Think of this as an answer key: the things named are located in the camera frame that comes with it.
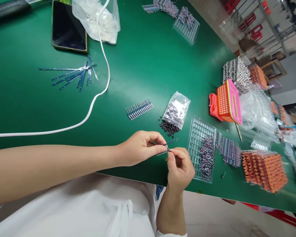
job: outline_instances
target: white power cord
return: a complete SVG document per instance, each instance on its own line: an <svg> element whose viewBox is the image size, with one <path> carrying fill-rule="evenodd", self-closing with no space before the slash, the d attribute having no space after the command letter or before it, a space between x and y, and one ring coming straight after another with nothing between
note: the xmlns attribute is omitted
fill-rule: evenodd
<svg viewBox="0 0 296 237"><path fill-rule="evenodd" d="M90 114L92 112L92 109L93 109L93 105L94 105L95 100L97 99L98 96L102 95L104 92L107 91L107 89L109 87L109 83L110 83L110 67L109 67L109 63L108 63L108 60L106 58L106 55L105 55L105 52L104 52L104 49L103 49L103 44L102 44L102 40L101 40L101 36L100 36L100 32L99 32L99 27L98 27L98 25L99 25L99 17L102 14L102 12L105 10L105 8L107 7L107 5L109 4L109 2L110 2L110 0L106 0L106 3L104 4L103 8L101 9L99 15L96 18L96 29L97 29L98 34L99 34L99 40L100 40L100 44L101 44L103 56L105 58L105 61L106 61L107 66L108 66L108 72L109 72L108 83L106 84L106 88L104 89L104 91L102 91L101 93L97 94L93 98L93 100L92 100L92 102L90 104L90 108L89 108L88 114L86 115L86 117L80 123L77 123L76 125L73 125L73 126L70 126L70 127L67 127L67 128L57 129L57 130L53 130L53 131L46 131L46 132L0 133L0 137L35 136L35 135L46 135L46 134L58 133L58 132L63 132L63 131L66 131L66 130L70 130L70 129L79 127L80 125L84 124L88 120L88 118L90 117Z"/></svg>

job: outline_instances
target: wooden stick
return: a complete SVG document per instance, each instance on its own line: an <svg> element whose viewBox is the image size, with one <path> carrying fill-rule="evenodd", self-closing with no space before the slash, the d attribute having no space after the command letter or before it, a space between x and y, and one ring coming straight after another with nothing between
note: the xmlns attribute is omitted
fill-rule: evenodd
<svg viewBox="0 0 296 237"><path fill-rule="evenodd" d="M240 130L239 130L238 124L236 124L236 126L237 126L237 130L238 130L238 133L239 133L240 141L242 141L242 137L241 137L241 133L240 133Z"/></svg>

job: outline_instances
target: pink plastic basket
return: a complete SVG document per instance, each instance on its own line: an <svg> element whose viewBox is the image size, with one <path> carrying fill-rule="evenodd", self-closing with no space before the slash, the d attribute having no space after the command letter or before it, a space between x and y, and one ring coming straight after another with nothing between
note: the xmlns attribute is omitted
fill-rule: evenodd
<svg viewBox="0 0 296 237"><path fill-rule="evenodd" d="M217 98L219 116L227 122L242 124L239 93L231 79L217 88Z"/></svg>

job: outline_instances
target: green table surface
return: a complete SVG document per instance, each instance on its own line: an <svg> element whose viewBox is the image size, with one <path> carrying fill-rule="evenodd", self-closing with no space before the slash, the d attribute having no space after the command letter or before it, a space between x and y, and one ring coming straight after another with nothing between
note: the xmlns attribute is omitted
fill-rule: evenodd
<svg viewBox="0 0 296 237"><path fill-rule="evenodd" d="M176 91L187 96L191 104L183 129L175 134L179 140L170 148L187 146L191 120L196 115L224 137L239 142L243 150L250 149L253 131L241 129L240 142L234 123L220 122L209 115L208 95L221 85L223 64L234 54L187 1L180 1L178 6L188 6L200 22L194 45L173 28L173 18L163 12L147 14L142 9L143 4L151 3L118 1L121 31L117 44L104 45L111 82L107 92L96 100L85 124L51 135L0 138L0 149L37 144L116 145L138 130L161 132L170 141L158 119ZM77 124L86 116L93 97L106 86L108 71L100 43L91 39L89 54L97 64L100 84L93 82L82 93L74 85L59 91L59 87L51 86L50 79L61 72L38 71L39 67L78 68L87 59L83 54L53 48L51 6L51 1L38 3L30 14L0 24L0 133L49 131ZM130 121L125 108L147 97L154 108ZM293 167L282 145L274 144L272 150L283 156L289 179L279 194L247 184L243 169L226 166L217 151L212 184L193 180L187 190L296 213ZM165 159L165 155L154 156L134 167L101 173L165 186Z"/></svg>

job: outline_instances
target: smartphone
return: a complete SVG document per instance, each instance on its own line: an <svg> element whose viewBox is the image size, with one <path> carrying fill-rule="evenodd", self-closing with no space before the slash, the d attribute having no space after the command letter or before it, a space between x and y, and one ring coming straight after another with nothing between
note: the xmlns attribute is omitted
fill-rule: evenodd
<svg viewBox="0 0 296 237"><path fill-rule="evenodd" d="M88 52L86 30L72 14L71 5L54 0L52 24L52 45L55 48Z"/></svg>

